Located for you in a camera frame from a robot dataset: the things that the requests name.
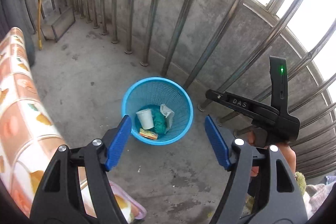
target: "paper cup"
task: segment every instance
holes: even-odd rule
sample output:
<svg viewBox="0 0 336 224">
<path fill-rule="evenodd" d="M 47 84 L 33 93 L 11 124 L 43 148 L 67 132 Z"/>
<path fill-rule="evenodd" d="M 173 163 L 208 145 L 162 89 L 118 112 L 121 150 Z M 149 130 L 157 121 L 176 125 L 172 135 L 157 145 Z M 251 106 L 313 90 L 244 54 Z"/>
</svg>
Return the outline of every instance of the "paper cup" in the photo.
<svg viewBox="0 0 336 224">
<path fill-rule="evenodd" d="M 140 110 L 136 113 L 143 129 L 151 129 L 154 127 L 152 110 L 150 108 Z"/>
</svg>

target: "blue wastebasket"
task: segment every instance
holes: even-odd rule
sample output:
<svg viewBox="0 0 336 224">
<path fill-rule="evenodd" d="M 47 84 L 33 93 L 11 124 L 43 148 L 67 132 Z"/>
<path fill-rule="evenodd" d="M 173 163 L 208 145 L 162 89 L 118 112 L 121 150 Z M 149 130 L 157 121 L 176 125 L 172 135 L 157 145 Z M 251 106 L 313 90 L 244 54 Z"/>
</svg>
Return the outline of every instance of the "blue wastebasket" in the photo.
<svg viewBox="0 0 336 224">
<path fill-rule="evenodd" d="M 139 134 L 139 122 L 136 112 L 149 105 L 165 104 L 175 112 L 172 127 L 157 140 L 150 140 Z M 182 87 L 171 80 L 151 77 L 132 85 L 124 95 L 121 106 L 122 117 L 132 119 L 132 135 L 138 140 L 151 145 L 166 145 L 181 139 L 189 130 L 193 121 L 193 105 Z"/>
</svg>

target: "metal screw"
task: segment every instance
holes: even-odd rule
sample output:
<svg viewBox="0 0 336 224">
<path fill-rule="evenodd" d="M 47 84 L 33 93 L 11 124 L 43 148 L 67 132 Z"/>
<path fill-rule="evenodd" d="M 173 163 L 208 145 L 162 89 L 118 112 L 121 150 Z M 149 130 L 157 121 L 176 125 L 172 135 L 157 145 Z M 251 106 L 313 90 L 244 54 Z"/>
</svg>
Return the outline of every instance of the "metal screw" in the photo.
<svg viewBox="0 0 336 224">
<path fill-rule="evenodd" d="M 278 152 L 278 150 L 279 150 L 279 148 L 278 148 L 276 145 L 274 145 L 274 144 L 270 145 L 270 146 L 269 146 L 269 149 L 270 149 L 271 151 L 273 151 L 273 152 Z"/>
<path fill-rule="evenodd" d="M 58 148 L 58 151 L 59 152 L 63 152 L 67 149 L 67 146 L 66 145 L 61 145 L 59 148 Z"/>
<path fill-rule="evenodd" d="M 244 140 L 237 138 L 237 139 L 235 139 L 235 144 L 236 145 L 243 145 L 244 144 Z"/>
<path fill-rule="evenodd" d="M 92 144 L 93 144 L 94 146 L 100 146 L 100 145 L 101 145 L 101 139 L 95 139 L 95 140 L 93 140 L 93 141 L 92 141 Z"/>
</svg>

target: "yellow hose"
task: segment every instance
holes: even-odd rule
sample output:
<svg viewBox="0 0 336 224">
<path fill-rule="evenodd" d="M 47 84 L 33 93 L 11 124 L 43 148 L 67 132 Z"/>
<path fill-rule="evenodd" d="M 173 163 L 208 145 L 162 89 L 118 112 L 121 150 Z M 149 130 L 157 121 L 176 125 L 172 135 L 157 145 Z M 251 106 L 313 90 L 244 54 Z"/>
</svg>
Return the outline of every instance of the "yellow hose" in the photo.
<svg viewBox="0 0 336 224">
<path fill-rule="evenodd" d="M 42 40 L 41 40 L 41 5 L 42 0 L 39 0 L 39 9 L 37 11 L 37 35 L 39 40 L 39 49 L 42 49 Z"/>
</svg>

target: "blue gripper pad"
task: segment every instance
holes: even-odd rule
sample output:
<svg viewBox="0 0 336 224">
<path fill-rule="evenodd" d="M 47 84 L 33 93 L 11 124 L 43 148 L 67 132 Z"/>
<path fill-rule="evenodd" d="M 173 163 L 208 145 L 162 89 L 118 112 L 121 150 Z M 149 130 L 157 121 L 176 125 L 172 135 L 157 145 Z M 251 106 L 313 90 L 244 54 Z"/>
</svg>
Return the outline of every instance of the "blue gripper pad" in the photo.
<svg viewBox="0 0 336 224">
<path fill-rule="evenodd" d="M 204 128 L 208 135 L 212 149 L 215 152 L 219 165 L 223 166 L 225 170 L 230 170 L 231 162 L 229 159 L 229 149 L 223 140 L 221 133 L 218 131 L 215 123 L 209 115 L 205 118 Z"/>
<path fill-rule="evenodd" d="M 128 136 L 132 130 L 132 120 L 129 116 L 124 116 L 121 123 L 118 125 L 118 132 L 113 138 L 110 146 L 107 149 L 107 156 L 105 162 L 105 168 L 110 171 L 115 167 L 120 159 L 121 153 L 124 150 L 127 143 Z"/>
</svg>

